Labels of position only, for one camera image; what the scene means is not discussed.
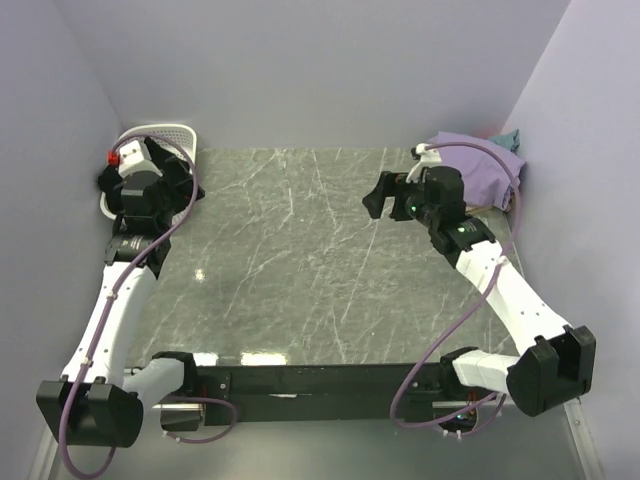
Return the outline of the black floral t shirt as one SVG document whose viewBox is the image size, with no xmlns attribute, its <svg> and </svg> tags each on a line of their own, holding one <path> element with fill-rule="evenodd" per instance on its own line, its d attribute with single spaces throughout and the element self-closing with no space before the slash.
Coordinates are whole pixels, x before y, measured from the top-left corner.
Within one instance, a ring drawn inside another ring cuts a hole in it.
<svg viewBox="0 0 640 480">
<path fill-rule="evenodd" d="M 97 177 L 100 209 L 113 219 L 169 226 L 192 199 L 205 196 L 196 186 L 185 149 L 170 149 L 158 137 L 136 136 L 107 153 Z"/>
</svg>

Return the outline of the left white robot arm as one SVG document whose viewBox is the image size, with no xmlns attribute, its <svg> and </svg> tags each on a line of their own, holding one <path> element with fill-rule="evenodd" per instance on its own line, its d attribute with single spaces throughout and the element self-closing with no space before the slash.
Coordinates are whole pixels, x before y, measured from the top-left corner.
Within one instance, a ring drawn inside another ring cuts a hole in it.
<svg viewBox="0 0 640 480">
<path fill-rule="evenodd" d="M 82 340 L 59 379 L 40 384 L 36 403 L 66 446 L 128 448 L 146 411 L 171 395 L 193 399 L 200 388 L 190 353 L 160 352 L 139 379 L 125 376 L 139 316 L 171 248 L 174 215 L 201 198 L 190 173 L 139 171 L 113 188 L 121 211 L 105 249 L 102 286 Z"/>
</svg>

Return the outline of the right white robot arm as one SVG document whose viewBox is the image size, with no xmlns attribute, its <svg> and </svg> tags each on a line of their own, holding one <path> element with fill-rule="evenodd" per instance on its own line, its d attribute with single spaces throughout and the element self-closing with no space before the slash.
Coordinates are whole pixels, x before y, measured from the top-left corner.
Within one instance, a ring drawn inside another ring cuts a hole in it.
<svg viewBox="0 0 640 480">
<path fill-rule="evenodd" d="M 463 193 L 458 170 L 431 167 L 418 177 L 384 171 L 362 200 L 373 219 L 391 198 L 392 220 L 425 226 L 434 249 L 483 295 L 514 341 L 514 356 L 475 347 L 443 356 L 440 390 L 452 399 L 473 387 L 506 394 L 530 417 L 588 393 L 594 334 L 585 326 L 572 327 L 546 305 L 486 224 L 467 213 Z"/>
</svg>

